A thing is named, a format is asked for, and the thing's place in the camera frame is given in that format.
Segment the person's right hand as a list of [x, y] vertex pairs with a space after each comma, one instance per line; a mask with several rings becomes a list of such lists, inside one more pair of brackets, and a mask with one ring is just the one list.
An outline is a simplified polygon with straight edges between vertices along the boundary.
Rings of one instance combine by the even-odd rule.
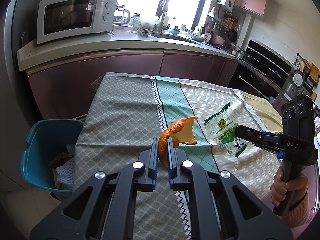
[[296, 179], [285, 183], [283, 181], [283, 176], [283, 169], [280, 167], [278, 168], [270, 187], [271, 202], [274, 206], [278, 206], [282, 201], [284, 201], [288, 192], [294, 192], [291, 205], [295, 205], [305, 197], [308, 191], [308, 178], [301, 173]]

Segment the pink sleeve right forearm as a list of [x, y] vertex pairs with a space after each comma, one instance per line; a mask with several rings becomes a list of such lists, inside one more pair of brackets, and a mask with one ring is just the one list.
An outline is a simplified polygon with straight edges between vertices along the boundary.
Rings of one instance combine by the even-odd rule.
[[297, 239], [313, 220], [315, 213], [309, 206], [309, 195], [306, 191], [305, 196], [298, 201], [292, 210], [282, 215], [281, 220], [290, 228], [293, 239]]

